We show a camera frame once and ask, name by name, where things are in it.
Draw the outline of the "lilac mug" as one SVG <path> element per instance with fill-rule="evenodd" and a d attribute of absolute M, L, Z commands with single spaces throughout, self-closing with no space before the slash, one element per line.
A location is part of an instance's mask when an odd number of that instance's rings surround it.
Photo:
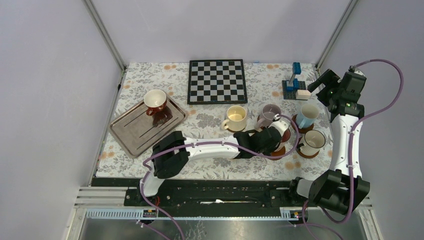
<path fill-rule="evenodd" d="M 267 104 L 265 105 L 260 114 L 263 118 L 266 119 L 266 121 L 264 121 L 263 123 L 263 127 L 261 128 L 267 128 L 268 126 L 270 126 L 270 124 L 273 122 L 274 120 L 274 116 L 275 115 L 280 115 L 282 113 L 281 109 L 275 105 L 275 104 Z"/>

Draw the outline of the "cream yellow mug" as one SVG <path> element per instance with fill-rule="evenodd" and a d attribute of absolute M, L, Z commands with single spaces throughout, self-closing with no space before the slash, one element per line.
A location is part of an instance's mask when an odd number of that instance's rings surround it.
<path fill-rule="evenodd" d="M 221 123 L 220 128 L 234 131 L 241 130 L 247 126 L 247 111 L 244 107 L 233 105 L 226 111 L 225 120 Z"/>

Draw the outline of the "light blue mug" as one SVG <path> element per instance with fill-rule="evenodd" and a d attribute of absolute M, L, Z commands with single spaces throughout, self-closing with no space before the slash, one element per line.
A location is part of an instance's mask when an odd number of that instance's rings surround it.
<path fill-rule="evenodd" d="M 296 117 L 296 123 L 299 128 L 307 128 L 311 126 L 319 116 L 319 108 L 316 105 L 304 104 Z"/>

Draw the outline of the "white mug black rim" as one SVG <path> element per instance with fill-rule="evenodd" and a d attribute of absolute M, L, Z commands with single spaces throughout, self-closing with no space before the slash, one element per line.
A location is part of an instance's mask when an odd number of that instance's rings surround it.
<path fill-rule="evenodd" d="M 321 149 L 326 143 L 326 138 L 322 132 L 313 129 L 305 133 L 299 143 L 306 143 L 311 147 Z"/>

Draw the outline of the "white mug dark red outside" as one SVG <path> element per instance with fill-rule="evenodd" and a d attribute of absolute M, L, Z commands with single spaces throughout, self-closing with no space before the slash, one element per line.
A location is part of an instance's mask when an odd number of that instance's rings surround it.
<path fill-rule="evenodd" d="M 168 97 L 163 90 L 153 89 L 144 95 L 143 101 L 147 107 L 146 114 L 152 116 L 164 110 L 168 102 Z"/>

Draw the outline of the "pink mug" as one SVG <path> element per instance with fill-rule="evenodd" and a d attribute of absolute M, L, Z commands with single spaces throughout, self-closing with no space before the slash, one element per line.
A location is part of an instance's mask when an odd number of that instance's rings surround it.
<path fill-rule="evenodd" d="M 291 131 L 290 131 L 290 129 L 287 129 L 284 133 L 283 133 L 283 135 L 282 135 L 282 138 L 281 138 L 281 143 L 285 143 L 285 142 L 287 142 L 289 139 L 290 139 L 290 137 L 291 137 Z"/>

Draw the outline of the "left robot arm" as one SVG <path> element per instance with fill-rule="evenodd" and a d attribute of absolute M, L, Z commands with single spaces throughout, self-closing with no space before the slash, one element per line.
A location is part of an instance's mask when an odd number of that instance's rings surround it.
<path fill-rule="evenodd" d="M 270 156 L 279 147 L 287 129 L 269 126 L 262 131 L 237 132 L 212 139 L 185 137 L 181 131 L 174 131 L 154 145 L 152 155 L 143 162 L 148 172 L 140 180 L 135 197 L 144 206 L 152 204 L 162 183 L 178 175 L 189 161 Z"/>

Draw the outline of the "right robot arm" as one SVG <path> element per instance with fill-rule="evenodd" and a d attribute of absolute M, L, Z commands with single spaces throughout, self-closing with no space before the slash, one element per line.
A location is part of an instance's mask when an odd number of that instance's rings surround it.
<path fill-rule="evenodd" d="M 359 165 L 359 137 L 365 107 L 359 104 L 367 78 L 352 69 L 339 77 L 331 69 L 309 84 L 308 91 L 323 85 L 317 99 L 330 113 L 333 156 L 330 167 L 314 181 L 296 177 L 290 182 L 287 201 L 293 206 L 305 200 L 323 209 L 349 216 L 370 192 Z"/>

